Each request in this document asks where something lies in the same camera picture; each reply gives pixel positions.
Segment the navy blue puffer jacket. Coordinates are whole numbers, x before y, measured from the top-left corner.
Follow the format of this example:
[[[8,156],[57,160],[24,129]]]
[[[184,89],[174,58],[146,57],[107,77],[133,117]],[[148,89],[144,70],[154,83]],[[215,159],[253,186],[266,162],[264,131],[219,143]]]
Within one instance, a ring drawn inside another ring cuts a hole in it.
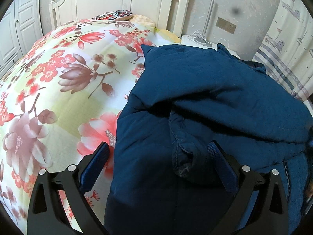
[[[276,169],[288,198],[288,232],[303,217],[312,115],[226,47],[142,45],[144,72],[117,120],[110,234],[208,234],[233,201],[209,145],[253,171]]]

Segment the floral bed quilt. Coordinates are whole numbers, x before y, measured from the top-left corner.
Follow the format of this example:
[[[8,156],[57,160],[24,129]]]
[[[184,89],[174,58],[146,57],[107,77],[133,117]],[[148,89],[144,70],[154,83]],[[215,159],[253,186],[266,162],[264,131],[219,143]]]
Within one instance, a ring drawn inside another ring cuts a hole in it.
[[[1,78],[1,205],[21,232],[41,169],[62,171],[102,142],[114,150],[117,119],[144,71],[141,47],[164,44],[146,25],[74,21]]]

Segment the patterned window curtain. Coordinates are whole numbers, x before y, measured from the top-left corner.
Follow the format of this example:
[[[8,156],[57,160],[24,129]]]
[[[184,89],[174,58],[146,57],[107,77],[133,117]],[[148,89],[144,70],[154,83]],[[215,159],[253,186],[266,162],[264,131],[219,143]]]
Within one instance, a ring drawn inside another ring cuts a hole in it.
[[[312,16],[301,0],[280,0],[271,26],[253,61],[290,95],[312,95]]]

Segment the slim white desk lamp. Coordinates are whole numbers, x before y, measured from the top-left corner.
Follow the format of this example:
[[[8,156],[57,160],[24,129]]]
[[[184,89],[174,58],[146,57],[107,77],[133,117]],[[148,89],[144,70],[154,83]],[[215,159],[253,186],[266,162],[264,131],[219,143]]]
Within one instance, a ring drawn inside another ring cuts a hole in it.
[[[210,2],[209,11],[207,12],[207,17],[204,23],[203,30],[197,31],[194,34],[194,40],[197,43],[201,43],[202,45],[208,45],[208,46],[212,45],[212,43],[206,39],[206,32],[209,27],[210,18],[213,12],[214,2],[215,0],[211,0]]]

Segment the white wardrobe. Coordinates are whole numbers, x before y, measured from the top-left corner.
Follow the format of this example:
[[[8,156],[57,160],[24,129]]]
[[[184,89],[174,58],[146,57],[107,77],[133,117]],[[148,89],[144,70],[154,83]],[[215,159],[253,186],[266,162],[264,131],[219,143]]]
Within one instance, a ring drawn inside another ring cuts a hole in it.
[[[1,76],[42,36],[39,0],[13,0],[1,19]]]

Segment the white nightstand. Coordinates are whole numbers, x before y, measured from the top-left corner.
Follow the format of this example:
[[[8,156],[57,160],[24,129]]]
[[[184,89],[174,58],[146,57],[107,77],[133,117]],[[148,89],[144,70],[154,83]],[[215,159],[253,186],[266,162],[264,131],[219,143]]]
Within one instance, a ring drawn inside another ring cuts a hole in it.
[[[201,43],[197,43],[193,37],[185,34],[181,37],[181,44],[185,45],[185,46],[192,46],[192,47],[198,47],[198,48],[203,48],[203,49],[216,49],[217,48],[217,44],[212,42],[211,46],[208,45],[202,45]],[[229,45],[226,43],[225,45],[226,49],[228,50],[228,52],[233,55],[236,56],[238,59],[241,59],[240,56],[233,50],[229,49]]]

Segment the yellow pillow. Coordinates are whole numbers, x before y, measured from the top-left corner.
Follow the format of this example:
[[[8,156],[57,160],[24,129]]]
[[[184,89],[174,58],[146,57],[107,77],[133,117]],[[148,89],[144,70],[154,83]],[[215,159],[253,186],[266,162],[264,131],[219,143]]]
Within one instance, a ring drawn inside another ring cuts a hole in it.
[[[170,41],[172,43],[181,43],[181,39],[174,33],[166,29],[156,28],[156,33],[163,39]]]

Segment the patterned round cushion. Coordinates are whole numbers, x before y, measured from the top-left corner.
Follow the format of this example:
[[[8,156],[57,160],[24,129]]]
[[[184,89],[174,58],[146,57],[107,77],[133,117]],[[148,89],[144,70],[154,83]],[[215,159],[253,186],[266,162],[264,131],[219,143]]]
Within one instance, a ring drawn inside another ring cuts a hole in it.
[[[116,10],[110,12],[104,12],[93,17],[93,20],[113,20],[113,21],[127,21],[133,17],[133,13],[130,10]]]

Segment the peach pillow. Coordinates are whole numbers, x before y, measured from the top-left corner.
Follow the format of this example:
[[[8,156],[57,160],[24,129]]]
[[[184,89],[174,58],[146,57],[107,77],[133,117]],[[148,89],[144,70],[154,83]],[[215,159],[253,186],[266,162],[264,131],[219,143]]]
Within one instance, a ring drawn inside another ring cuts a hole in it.
[[[132,18],[130,18],[128,21],[131,23],[137,23],[152,28],[156,27],[156,23],[152,19],[139,14],[134,14]]]

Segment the white wooden headboard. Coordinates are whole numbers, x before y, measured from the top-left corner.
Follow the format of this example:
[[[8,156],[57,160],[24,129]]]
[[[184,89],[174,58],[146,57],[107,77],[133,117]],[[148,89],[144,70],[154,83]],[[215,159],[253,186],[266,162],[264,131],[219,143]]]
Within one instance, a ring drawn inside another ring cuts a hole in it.
[[[171,32],[181,36],[189,0],[179,0]],[[50,0],[49,13],[52,29],[79,19],[90,19],[107,11],[130,10],[152,19],[157,28],[168,27],[172,0]]]

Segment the gold wall socket plate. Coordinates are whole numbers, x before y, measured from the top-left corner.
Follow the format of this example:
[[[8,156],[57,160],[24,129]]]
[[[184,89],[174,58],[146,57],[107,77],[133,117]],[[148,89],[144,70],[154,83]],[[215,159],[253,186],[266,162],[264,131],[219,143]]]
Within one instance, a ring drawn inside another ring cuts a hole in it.
[[[223,19],[223,18],[218,18],[216,21],[216,27],[225,30],[226,32],[229,32],[231,34],[234,34],[235,30],[236,30],[236,25]]]

